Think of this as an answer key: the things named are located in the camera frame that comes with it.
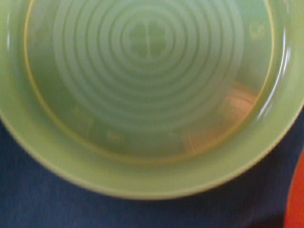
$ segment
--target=green bowl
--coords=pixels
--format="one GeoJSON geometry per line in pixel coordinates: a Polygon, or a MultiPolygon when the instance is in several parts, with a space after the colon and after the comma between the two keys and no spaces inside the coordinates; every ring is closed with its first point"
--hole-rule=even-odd
{"type": "Polygon", "coordinates": [[[0,116],[84,188],[168,199],[245,172],[304,104],[304,2],[0,1],[0,116]]]}

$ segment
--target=red object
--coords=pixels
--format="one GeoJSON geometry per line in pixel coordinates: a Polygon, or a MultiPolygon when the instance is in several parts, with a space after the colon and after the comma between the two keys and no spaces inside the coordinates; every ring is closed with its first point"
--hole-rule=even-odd
{"type": "Polygon", "coordinates": [[[291,182],[284,228],[304,228],[304,150],[291,182]]]}

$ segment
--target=blue tablecloth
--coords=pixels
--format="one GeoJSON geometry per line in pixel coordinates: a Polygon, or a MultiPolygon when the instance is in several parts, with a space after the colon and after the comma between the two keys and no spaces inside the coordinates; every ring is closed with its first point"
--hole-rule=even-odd
{"type": "Polygon", "coordinates": [[[28,156],[0,123],[0,228],[246,228],[282,216],[304,144],[304,111],[259,164],[183,199],[142,202],[89,192],[28,156]]]}

